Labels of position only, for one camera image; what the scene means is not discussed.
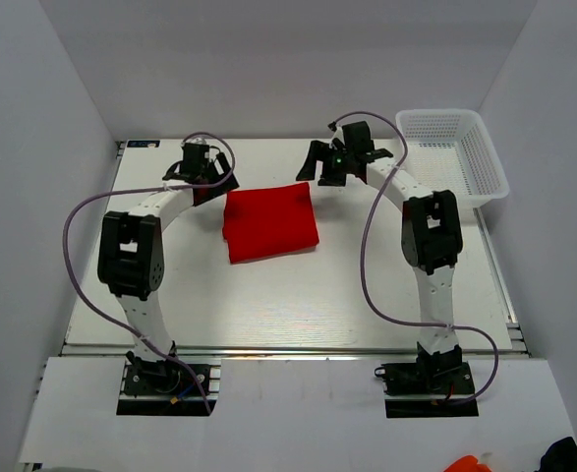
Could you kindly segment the red t-shirt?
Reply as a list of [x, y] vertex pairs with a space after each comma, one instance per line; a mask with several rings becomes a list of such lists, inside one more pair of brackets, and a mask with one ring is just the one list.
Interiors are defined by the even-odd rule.
[[316, 247], [319, 236], [310, 185], [228, 193], [222, 235], [232, 264]]

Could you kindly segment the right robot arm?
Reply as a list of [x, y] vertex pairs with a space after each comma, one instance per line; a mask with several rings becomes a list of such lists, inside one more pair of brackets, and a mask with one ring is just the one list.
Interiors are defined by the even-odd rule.
[[[395, 158], [386, 148], [377, 148], [367, 122], [328, 125], [329, 142], [310, 143], [298, 181], [316, 180], [320, 186], [343, 187], [352, 175], [377, 190], [368, 213], [360, 247], [360, 277], [363, 295], [371, 310], [395, 325], [420, 330], [418, 352], [427, 356], [461, 354], [455, 332], [452, 283], [458, 256], [463, 249], [459, 210], [455, 195], [435, 191], [419, 183], [403, 169], [408, 144], [398, 128], [403, 153]], [[401, 212], [401, 251], [412, 268], [418, 288], [420, 319], [397, 320], [375, 306], [366, 280], [366, 249], [375, 211], [386, 199]]]

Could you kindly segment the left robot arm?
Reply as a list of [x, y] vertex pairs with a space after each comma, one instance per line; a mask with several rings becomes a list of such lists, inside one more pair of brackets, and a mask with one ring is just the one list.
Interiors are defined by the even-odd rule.
[[181, 143], [182, 159], [163, 176], [164, 188], [127, 211], [105, 213], [97, 276], [116, 298], [133, 330], [132, 360], [152, 362], [147, 380], [169, 392], [181, 380], [181, 368], [165, 356], [176, 355], [167, 332], [158, 289], [165, 274], [162, 233], [183, 212], [239, 187], [224, 152], [203, 138]]

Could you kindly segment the dark blue table label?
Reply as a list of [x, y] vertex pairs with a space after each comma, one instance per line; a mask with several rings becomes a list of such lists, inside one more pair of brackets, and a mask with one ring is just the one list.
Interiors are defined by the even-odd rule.
[[128, 140], [127, 148], [158, 148], [160, 140]]

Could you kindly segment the white plastic mesh basket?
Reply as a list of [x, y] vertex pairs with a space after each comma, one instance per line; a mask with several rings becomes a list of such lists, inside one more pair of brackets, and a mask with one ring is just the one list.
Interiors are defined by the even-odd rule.
[[413, 109], [396, 114], [409, 149], [405, 168], [421, 184], [451, 191], [460, 207], [505, 198], [510, 188], [481, 116], [467, 109]]

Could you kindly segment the orange object at bottom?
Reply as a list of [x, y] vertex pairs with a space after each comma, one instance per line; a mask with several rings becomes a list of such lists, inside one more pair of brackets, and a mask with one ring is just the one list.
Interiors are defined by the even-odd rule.
[[451, 463], [444, 472], [491, 472], [491, 469], [474, 455], [465, 455]]

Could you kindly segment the dark cloth at corner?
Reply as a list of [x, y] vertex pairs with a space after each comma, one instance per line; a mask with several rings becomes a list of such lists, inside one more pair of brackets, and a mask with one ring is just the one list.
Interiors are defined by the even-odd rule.
[[539, 472], [577, 472], [577, 443], [566, 437], [553, 443], [540, 459]]

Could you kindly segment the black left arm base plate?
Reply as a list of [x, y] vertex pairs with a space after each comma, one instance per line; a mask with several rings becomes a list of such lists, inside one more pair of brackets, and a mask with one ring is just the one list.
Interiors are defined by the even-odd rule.
[[219, 368], [128, 362], [123, 371], [116, 415], [122, 417], [208, 417], [219, 389]]

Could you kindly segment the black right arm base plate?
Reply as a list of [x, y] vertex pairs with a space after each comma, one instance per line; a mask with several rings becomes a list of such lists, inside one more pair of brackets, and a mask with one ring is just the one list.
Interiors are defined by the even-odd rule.
[[464, 362], [454, 371], [431, 381], [415, 363], [387, 363], [375, 368], [383, 383], [387, 419], [472, 418], [479, 416], [470, 366]]

